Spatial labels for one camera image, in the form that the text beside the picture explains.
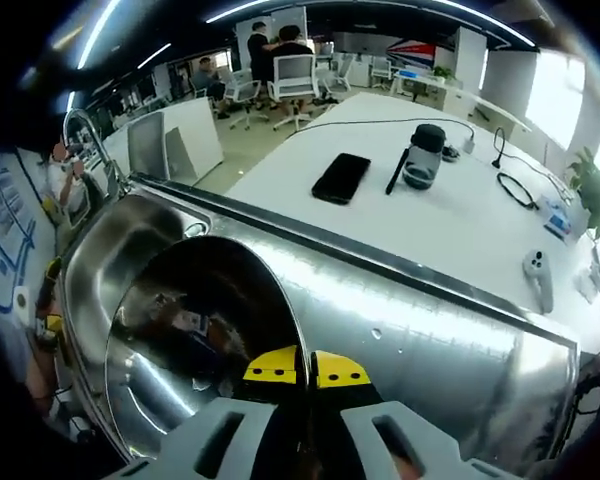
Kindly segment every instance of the red and white sign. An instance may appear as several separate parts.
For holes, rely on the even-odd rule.
[[[387,48],[387,55],[401,60],[409,65],[418,67],[433,67],[433,57],[436,53],[435,45],[404,40]]]

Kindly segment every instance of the white table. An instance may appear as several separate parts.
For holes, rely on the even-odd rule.
[[[352,120],[430,118],[451,144],[469,135],[462,125],[436,122],[454,118],[423,105],[360,93],[311,125]],[[574,245],[547,232],[537,213],[521,208],[496,181],[493,134],[479,127],[473,155],[443,163],[428,191],[399,180],[391,196],[385,187],[418,123],[329,125],[301,132],[269,154],[228,196],[336,232],[426,265],[499,297],[538,312],[534,292],[522,274],[522,259],[532,249],[545,251],[553,273],[555,308],[548,318],[568,326],[583,351],[600,351],[600,295],[590,305],[576,290],[576,275],[591,262],[591,240]],[[507,153],[543,167],[507,145]],[[347,207],[316,200],[311,187],[340,153],[372,163]],[[556,198],[549,180],[514,159],[502,171],[519,179],[538,198]]]
[[[464,101],[475,102],[480,105],[484,105],[485,107],[489,108],[490,110],[493,110],[494,112],[497,112],[500,115],[502,115],[503,117],[511,120],[514,124],[518,125],[519,127],[523,128],[524,130],[531,131],[531,128],[529,126],[527,126],[524,122],[522,122],[520,119],[515,117],[513,114],[507,112],[505,109],[495,105],[494,103],[491,103],[488,100],[485,100],[480,95],[476,95],[475,93],[468,92],[466,90],[463,90],[458,87],[454,87],[452,85],[447,85],[444,82],[440,82],[436,79],[429,78],[429,77],[426,77],[423,75],[416,75],[414,77],[406,77],[406,76],[400,75],[399,72],[394,73],[393,83],[391,84],[391,94],[395,95],[397,90],[400,88],[401,84],[403,82],[407,82],[407,81],[421,83],[423,85],[429,85],[432,87],[440,88],[442,90],[446,90],[447,95],[456,95],[458,98],[460,98]]]

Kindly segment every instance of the floor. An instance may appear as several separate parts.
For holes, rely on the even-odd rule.
[[[342,99],[346,100],[360,92],[389,95],[389,91],[379,88],[353,87]],[[411,101],[408,97],[398,96],[396,98]],[[432,97],[418,96],[417,103],[436,108],[435,99]],[[312,112],[314,118],[324,112],[323,109],[315,109],[314,107],[308,107],[307,111]],[[283,113],[280,110],[265,113],[269,115],[270,121],[267,123],[260,119],[254,119],[251,122],[251,129],[248,131],[245,131],[243,123],[238,124],[235,129],[229,128],[233,121],[243,115],[243,112],[235,112],[231,115],[231,118],[226,120],[216,120],[218,137],[224,150],[224,161],[200,180],[196,187],[220,195],[226,194],[243,175],[293,133],[295,128],[293,124],[282,126],[277,132],[273,131],[272,126],[283,118]],[[478,115],[474,116],[472,121],[478,126],[490,129],[488,122],[485,122]]]

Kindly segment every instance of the stainless steel countertop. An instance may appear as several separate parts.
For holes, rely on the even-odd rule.
[[[260,256],[282,285],[309,351],[326,350],[362,364],[386,400],[403,402],[454,436],[464,458],[523,474],[551,452],[563,431],[579,359],[577,343],[559,326],[329,232],[195,189],[142,176],[133,180],[141,195],[168,199],[188,215],[209,219],[210,233]],[[89,337],[91,358],[81,357],[79,312],[71,311],[70,296],[63,295],[70,343],[85,385],[98,397],[106,325],[101,344]],[[117,303],[109,299],[101,312],[105,323],[110,325],[121,299],[122,294]],[[119,397],[109,393],[109,403],[115,403]],[[142,410],[123,403],[111,411],[125,451],[151,455],[164,429],[151,426]],[[108,412],[94,416],[112,426]],[[153,437],[137,446],[139,435]]]

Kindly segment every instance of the man in black shirt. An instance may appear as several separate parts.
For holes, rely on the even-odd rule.
[[[280,37],[280,45],[274,48],[271,55],[275,57],[287,57],[289,55],[313,55],[313,52],[306,45],[299,43],[301,32],[297,25],[287,25],[280,29],[278,34]],[[304,100],[298,100],[298,111],[302,112]],[[289,107],[286,103],[282,103],[282,111],[285,115],[289,115]]]
[[[276,48],[278,44],[269,43],[267,26],[263,22],[254,23],[251,29],[253,33],[247,42],[249,55],[251,56],[251,75],[254,80],[261,82],[261,92],[266,93],[267,82],[273,81],[273,57],[271,56],[271,50]]]

